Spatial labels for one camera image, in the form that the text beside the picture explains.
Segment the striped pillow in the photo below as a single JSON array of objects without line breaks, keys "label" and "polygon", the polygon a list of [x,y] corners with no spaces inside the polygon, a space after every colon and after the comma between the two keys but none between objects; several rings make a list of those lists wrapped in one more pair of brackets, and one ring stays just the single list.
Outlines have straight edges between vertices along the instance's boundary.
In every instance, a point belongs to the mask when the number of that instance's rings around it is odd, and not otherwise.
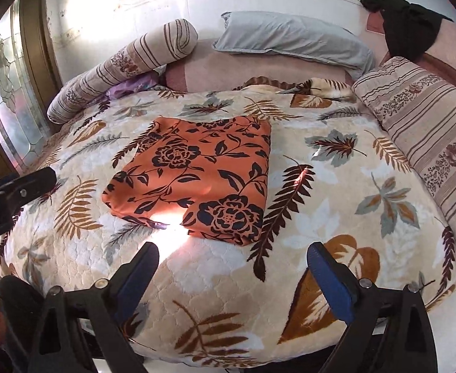
[{"label": "striped pillow", "polygon": [[48,107],[53,123],[63,124],[110,87],[189,55],[197,32],[184,19],[176,19],[143,35],[114,56],[70,80]]},{"label": "striped pillow", "polygon": [[424,180],[456,240],[456,87],[395,57],[352,89]]}]

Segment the white wall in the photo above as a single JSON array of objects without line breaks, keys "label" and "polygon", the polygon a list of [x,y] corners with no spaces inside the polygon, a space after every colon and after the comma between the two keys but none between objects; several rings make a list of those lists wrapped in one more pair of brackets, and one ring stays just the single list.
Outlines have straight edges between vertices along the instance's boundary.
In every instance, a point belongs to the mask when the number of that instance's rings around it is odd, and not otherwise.
[{"label": "white wall", "polygon": [[[175,18],[189,20],[201,39],[221,34],[220,14],[232,10],[265,10],[317,17],[358,34],[363,8],[346,0],[151,0],[130,9],[126,0],[47,0],[49,29],[64,82]],[[456,21],[448,0],[408,0]]]}]

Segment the blue clamp pad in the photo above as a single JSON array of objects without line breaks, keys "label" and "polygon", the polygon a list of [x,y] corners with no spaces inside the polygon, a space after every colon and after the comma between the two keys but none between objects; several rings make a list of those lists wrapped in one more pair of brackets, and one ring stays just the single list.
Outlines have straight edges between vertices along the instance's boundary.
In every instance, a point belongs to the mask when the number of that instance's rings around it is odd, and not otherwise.
[{"label": "blue clamp pad", "polygon": [[145,243],[129,264],[116,271],[110,285],[117,286],[117,290],[110,297],[117,301],[114,319],[118,325],[133,315],[158,265],[159,249],[153,243]]},{"label": "blue clamp pad", "polygon": [[357,301],[357,293],[351,293],[342,282],[344,275],[348,278],[349,283],[353,282],[347,273],[351,274],[356,281],[352,272],[346,265],[337,263],[323,244],[319,242],[312,243],[309,246],[307,261],[308,268],[327,299],[335,318],[344,321],[347,325],[352,323],[354,320],[353,305]]}]

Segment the clamp screw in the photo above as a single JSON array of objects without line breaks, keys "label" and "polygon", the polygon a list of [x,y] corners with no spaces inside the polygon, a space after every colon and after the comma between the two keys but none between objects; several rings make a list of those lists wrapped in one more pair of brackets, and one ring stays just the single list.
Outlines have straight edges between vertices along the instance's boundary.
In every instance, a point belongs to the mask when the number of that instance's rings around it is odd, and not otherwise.
[{"label": "clamp screw", "polygon": [[103,288],[107,287],[108,284],[109,284],[109,281],[107,279],[99,279],[95,282],[95,287],[97,289],[103,289]]},{"label": "clamp screw", "polygon": [[370,279],[368,279],[368,278],[363,278],[363,279],[360,279],[360,280],[359,280],[359,285],[360,285],[362,288],[369,289],[369,288],[371,288],[371,286],[373,286],[373,283],[371,282]]},{"label": "clamp screw", "polygon": [[418,285],[414,282],[411,282],[408,284],[408,290],[411,293],[417,293],[420,289],[418,288]]},{"label": "clamp screw", "polygon": [[48,294],[50,296],[55,296],[56,294],[59,294],[61,290],[62,288],[60,286],[53,286],[50,290],[48,290]]}]

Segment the light blue pillow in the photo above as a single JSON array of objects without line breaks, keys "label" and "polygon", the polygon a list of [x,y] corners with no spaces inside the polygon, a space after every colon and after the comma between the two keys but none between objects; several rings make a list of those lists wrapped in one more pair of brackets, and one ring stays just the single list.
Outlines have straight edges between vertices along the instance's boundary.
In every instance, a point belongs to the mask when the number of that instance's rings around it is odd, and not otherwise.
[{"label": "light blue pillow", "polygon": [[218,52],[286,54],[342,66],[356,81],[375,67],[373,52],[357,36],[316,18],[266,11],[221,15],[225,32],[213,43]]}]

